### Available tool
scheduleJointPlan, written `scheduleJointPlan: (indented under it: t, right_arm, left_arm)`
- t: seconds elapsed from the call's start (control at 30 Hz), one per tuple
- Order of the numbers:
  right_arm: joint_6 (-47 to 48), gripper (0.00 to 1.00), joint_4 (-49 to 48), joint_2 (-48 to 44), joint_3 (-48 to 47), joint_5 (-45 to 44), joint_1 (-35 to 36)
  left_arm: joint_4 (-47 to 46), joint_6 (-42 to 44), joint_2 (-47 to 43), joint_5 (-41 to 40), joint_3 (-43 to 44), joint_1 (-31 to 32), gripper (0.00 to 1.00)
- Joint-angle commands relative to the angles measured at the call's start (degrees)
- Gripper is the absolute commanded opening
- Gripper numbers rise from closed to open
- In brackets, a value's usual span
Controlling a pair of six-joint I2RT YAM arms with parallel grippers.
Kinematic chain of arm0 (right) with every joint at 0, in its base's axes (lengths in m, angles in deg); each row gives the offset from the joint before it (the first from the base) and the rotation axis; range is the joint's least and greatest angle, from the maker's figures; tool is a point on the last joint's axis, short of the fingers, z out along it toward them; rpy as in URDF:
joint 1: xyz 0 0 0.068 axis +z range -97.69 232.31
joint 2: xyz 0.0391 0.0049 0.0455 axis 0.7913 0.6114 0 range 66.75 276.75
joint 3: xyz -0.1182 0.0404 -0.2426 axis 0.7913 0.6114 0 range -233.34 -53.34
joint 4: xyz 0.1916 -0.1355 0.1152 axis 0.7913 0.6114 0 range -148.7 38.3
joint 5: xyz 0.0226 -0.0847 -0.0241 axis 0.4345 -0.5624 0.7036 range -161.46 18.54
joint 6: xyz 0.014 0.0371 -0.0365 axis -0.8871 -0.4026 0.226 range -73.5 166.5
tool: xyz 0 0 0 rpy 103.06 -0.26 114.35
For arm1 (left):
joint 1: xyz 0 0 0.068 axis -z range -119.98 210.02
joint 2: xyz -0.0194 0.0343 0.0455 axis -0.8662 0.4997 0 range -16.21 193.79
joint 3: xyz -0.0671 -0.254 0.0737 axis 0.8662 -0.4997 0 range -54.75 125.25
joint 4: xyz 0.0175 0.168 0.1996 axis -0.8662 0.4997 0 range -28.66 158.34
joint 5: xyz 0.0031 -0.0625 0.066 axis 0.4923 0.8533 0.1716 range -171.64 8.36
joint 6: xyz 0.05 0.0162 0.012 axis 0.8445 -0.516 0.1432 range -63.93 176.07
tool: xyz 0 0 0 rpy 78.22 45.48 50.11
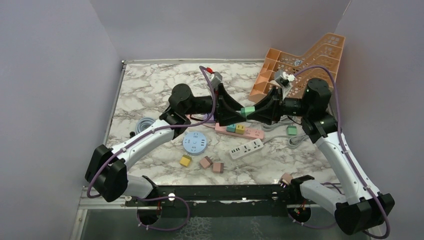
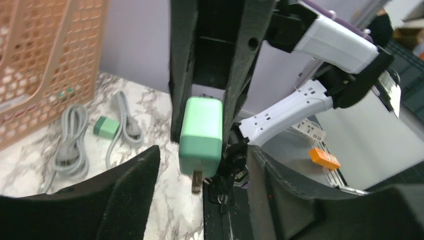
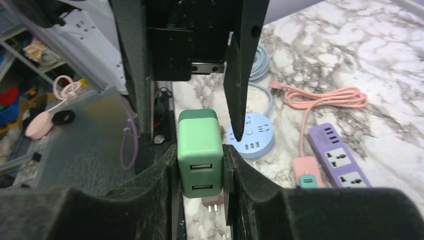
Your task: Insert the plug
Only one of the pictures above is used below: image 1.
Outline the green plug adapter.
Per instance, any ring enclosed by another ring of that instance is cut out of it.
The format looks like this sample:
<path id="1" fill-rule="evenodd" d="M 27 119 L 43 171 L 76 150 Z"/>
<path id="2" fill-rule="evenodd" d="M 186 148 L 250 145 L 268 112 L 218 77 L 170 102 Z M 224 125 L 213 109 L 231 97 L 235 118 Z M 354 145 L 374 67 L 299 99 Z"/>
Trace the green plug adapter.
<path id="1" fill-rule="evenodd" d="M 247 106 L 240 109 L 240 114 L 246 119 L 248 115 L 254 113 L 256 108 L 254 106 Z"/>
<path id="2" fill-rule="evenodd" d="M 286 133 L 288 136 L 296 136 L 298 134 L 298 129 L 295 125 L 288 125 L 286 127 Z"/>

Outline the dark teal plug adapter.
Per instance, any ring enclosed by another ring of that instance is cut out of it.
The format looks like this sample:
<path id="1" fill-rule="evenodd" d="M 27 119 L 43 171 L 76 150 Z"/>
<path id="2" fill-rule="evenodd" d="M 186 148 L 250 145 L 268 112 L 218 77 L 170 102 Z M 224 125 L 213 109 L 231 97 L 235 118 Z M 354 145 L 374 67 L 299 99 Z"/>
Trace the dark teal plug adapter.
<path id="1" fill-rule="evenodd" d="M 230 124 L 230 125 L 227 125 L 227 126 L 225 127 L 225 130 L 226 130 L 227 132 L 229 132 L 229 133 L 235 133 L 235 131 L 236 131 L 236 127 L 237 127 L 237 125 L 236 125 L 236 124 Z"/>

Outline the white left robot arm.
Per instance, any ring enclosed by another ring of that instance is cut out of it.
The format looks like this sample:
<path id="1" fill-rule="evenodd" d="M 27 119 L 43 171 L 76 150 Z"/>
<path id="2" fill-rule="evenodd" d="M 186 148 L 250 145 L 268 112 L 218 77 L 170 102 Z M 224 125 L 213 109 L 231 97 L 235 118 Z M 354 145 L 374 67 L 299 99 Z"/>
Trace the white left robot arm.
<path id="1" fill-rule="evenodd" d="M 154 183 L 147 177 L 129 177 L 128 170 L 152 150 L 177 138 L 190 127 L 186 115 L 217 110 L 216 120 L 219 114 L 236 117 L 235 120 L 225 120 L 225 124 L 244 121 L 239 114 L 243 106 L 226 92 L 221 83 L 212 89 L 210 96 L 200 97 L 193 96 L 191 88 L 180 83 L 173 87 L 168 102 L 168 108 L 150 127 L 123 143 L 110 148 L 102 144 L 94 150 L 85 173 L 89 198 L 98 196 L 113 202 L 121 196 L 131 196 L 138 197 L 144 205 L 152 205 L 157 200 Z M 98 194 L 91 194 L 92 189 Z"/>

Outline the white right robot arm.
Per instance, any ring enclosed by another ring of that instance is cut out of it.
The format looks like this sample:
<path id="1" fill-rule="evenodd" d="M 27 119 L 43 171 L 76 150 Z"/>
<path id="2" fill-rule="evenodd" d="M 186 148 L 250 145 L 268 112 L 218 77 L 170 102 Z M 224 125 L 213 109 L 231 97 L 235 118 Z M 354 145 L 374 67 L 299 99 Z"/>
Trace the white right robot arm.
<path id="1" fill-rule="evenodd" d="M 328 83 L 320 78 L 308 80 L 301 98 L 283 98 L 282 90 L 273 87 L 246 118 L 271 124 L 281 116 L 301 117 L 303 131 L 330 163 L 344 194 L 311 177 L 299 177 L 288 190 L 289 199 L 296 204 L 306 199 L 315 202 L 334 216 L 347 235 L 386 224 L 384 239 L 390 233 L 388 214 L 395 201 L 391 194 L 381 193 L 350 151 L 339 121 L 327 111 L 331 96 Z"/>

